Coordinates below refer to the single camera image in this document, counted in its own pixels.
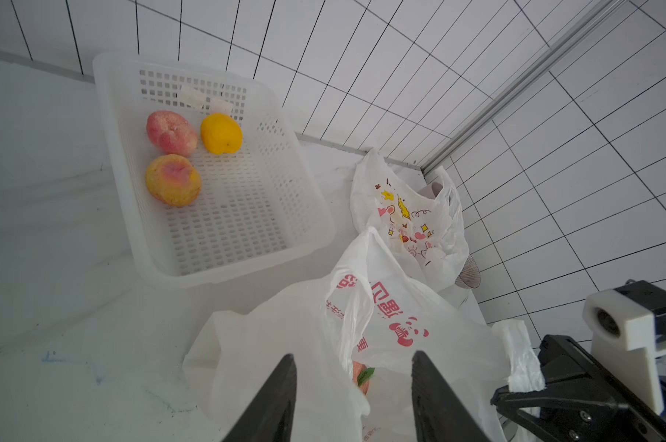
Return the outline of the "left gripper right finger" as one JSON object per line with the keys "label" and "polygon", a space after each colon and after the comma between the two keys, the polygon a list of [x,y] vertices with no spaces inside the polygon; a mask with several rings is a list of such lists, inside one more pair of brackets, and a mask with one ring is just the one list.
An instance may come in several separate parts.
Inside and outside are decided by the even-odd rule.
{"label": "left gripper right finger", "polygon": [[423,351],[413,355],[411,379],[417,441],[489,442],[485,432]]}

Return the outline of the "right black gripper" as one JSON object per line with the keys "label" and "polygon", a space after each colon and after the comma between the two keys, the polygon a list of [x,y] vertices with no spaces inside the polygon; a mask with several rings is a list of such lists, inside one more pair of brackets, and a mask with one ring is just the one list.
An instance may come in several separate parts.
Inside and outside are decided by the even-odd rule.
{"label": "right black gripper", "polygon": [[546,387],[496,390],[500,415],[540,441],[666,441],[666,420],[574,339],[547,335],[538,360]]}

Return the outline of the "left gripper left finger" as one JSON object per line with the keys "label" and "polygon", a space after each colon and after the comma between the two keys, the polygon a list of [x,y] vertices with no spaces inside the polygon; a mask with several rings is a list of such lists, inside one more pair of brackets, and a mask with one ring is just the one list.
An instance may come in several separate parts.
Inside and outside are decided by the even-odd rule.
{"label": "left gripper left finger", "polygon": [[297,395],[297,366],[287,354],[272,370],[223,442],[289,442]]}

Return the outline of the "pink peach with green leaf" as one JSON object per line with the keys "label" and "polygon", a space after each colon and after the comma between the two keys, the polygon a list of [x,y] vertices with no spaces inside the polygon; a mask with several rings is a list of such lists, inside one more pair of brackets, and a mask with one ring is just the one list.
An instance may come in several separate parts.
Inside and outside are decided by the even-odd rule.
{"label": "pink peach with green leaf", "polygon": [[370,366],[366,366],[357,361],[353,362],[352,380],[364,395],[369,392],[370,382],[374,374],[375,368],[371,368]]}

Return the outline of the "white bag red lettering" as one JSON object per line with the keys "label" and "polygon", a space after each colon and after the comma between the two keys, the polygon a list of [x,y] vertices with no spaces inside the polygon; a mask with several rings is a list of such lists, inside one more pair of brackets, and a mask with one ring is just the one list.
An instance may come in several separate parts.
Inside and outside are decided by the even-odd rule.
{"label": "white bag red lettering", "polygon": [[[213,313],[184,361],[204,414],[230,430],[284,355],[294,355],[296,441],[411,441],[412,358],[425,352],[476,423],[504,438],[491,398],[498,388],[546,383],[526,325],[469,320],[407,276],[374,228],[330,274],[286,287],[248,314]],[[353,362],[375,368],[364,395]]]}

